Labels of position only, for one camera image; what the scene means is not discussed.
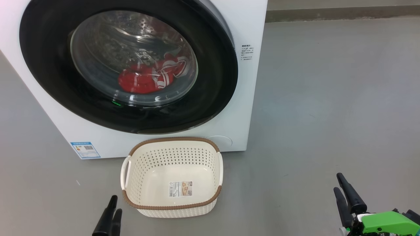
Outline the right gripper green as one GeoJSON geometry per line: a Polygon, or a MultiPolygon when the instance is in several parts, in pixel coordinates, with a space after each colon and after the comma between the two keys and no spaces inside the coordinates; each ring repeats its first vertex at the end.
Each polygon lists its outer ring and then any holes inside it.
{"type": "Polygon", "coordinates": [[[334,187],[337,208],[342,227],[340,236],[420,236],[420,228],[413,231],[398,230],[392,224],[393,211],[381,213],[366,213],[367,206],[354,187],[342,173],[337,173],[337,179],[345,196],[338,187],[334,187]]]}

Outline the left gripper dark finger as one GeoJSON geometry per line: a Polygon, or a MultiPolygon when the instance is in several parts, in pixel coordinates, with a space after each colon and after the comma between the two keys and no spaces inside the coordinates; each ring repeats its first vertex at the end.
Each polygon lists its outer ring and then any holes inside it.
{"type": "Polygon", "coordinates": [[[93,231],[93,236],[110,236],[111,211],[116,209],[116,206],[117,196],[113,195],[93,231]]]}
{"type": "Polygon", "coordinates": [[[120,236],[122,209],[113,209],[111,211],[110,236],[120,236]]]}

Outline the red and white garment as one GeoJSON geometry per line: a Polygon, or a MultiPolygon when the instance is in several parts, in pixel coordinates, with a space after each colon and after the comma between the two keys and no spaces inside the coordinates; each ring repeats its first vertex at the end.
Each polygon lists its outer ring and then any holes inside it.
{"type": "Polygon", "coordinates": [[[166,53],[162,60],[151,65],[138,62],[124,69],[117,81],[123,91],[149,94],[171,85],[175,79],[187,75],[190,60],[185,56],[175,57],[166,53]]]}

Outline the black round glass washer door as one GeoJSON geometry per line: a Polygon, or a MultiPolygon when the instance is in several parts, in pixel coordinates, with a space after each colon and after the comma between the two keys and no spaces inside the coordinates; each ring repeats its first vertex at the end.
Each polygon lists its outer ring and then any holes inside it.
{"type": "Polygon", "coordinates": [[[28,69],[55,101],[83,119],[122,132],[164,134],[199,126],[226,107],[238,82],[233,39],[200,0],[31,0],[19,37],[28,69]],[[186,95],[162,106],[130,106],[82,77],[70,53],[72,33],[91,16],[113,10],[150,15],[184,36],[199,69],[186,95]]]}

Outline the printed label sticker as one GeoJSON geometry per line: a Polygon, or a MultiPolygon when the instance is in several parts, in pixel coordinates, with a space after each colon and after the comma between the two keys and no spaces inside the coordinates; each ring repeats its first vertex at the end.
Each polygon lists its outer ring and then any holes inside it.
{"type": "Polygon", "coordinates": [[[171,181],[169,182],[169,197],[192,197],[193,182],[192,181],[171,181]]]}

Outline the cream basket with brown rim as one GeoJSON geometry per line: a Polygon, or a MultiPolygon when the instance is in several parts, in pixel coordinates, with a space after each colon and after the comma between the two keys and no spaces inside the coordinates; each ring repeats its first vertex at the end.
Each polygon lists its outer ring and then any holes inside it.
{"type": "Polygon", "coordinates": [[[223,160],[215,143],[198,137],[151,139],[123,161],[120,186],[125,202],[150,218],[208,214],[222,190],[223,160]],[[169,197],[169,182],[192,181],[192,197],[169,197]]]}

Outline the white front-load washing machine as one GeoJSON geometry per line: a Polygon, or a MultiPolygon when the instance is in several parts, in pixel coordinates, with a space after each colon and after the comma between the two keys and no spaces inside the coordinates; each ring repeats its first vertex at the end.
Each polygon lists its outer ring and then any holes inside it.
{"type": "Polygon", "coordinates": [[[215,117],[188,130],[164,134],[127,133],[106,128],[77,116],[55,101],[33,77],[20,47],[21,18],[30,1],[0,0],[0,51],[69,145],[71,142],[91,142],[105,159],[126,157],[133,146],[150,139],[221,135],[230,138],[233,143],[220,151],[246,150],[267,0],[200,0],[215,13],[233,39],[238,60],[238,82],[232,99],[215,117]],[[252,60],[240,60],[242,45],[254,47],[252,60]]]}

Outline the steel washer drum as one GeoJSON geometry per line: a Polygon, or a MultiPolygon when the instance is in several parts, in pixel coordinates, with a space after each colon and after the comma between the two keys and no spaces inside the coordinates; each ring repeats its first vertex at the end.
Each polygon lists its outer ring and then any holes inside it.
{"type": "Polygon", "coordinates": [[[191,45],[167,23],[139,12],[113,10],[84,20],[72,33],[70,53],[82,77],[106,96],[130,106],[162,106],[186,95],[198,77],[191,45]],[[166,53],[190,60],[187,75],[149,94],[123,91],[120,73],[138,62],[151,65],[166,53]]]}

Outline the blue energy label sticker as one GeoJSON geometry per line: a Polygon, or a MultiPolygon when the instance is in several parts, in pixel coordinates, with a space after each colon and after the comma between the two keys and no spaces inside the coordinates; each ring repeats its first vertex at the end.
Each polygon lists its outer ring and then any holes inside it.
{"type": "Polygon", "coordinates": [[[71,142],[70,144],[81,159],[101,158],[91,142],[71,142]]]}

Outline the round white filter cover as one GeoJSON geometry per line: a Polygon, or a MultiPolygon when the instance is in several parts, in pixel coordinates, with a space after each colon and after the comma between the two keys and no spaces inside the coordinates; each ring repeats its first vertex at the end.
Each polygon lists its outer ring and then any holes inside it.
{"type": "Polygon", "coordinates": [[[219,147],[219,149],[230,147],[233,143],[230,138],[221,135],[207,136],[206,139],[215,143],[219,147]]]}

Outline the small printed text label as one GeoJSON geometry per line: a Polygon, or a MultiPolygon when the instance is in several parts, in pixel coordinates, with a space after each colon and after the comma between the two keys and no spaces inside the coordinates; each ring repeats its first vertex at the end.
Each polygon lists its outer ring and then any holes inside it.
{"type": "Polygon", "coordinates": [[[252,45],[242,45],[240,60],[252,60],[254,55],[254,47],[252,45]]]}

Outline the grey wall baseboard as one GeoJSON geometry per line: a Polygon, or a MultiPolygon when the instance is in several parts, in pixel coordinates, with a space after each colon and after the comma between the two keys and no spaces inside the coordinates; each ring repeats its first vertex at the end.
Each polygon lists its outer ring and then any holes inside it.
{"type": "Polygon", "coordinates": [[[420,5],[268,10],[265,22],[368,20],[420,17],[420,5]]]}

